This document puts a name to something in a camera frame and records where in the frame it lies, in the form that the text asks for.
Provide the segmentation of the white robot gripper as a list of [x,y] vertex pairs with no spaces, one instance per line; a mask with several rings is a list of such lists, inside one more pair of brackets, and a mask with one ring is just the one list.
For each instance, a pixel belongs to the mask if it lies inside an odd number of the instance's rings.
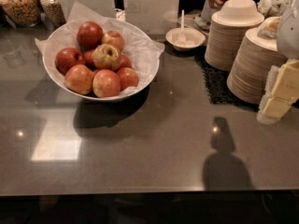
[[299,0],[293,0],[280,17],[267,18],[258,36],[277,39],[278,52],[289,58],[281,67],[272,66],[259,104],[257,120],[274,124],[281,120],[299,99]]

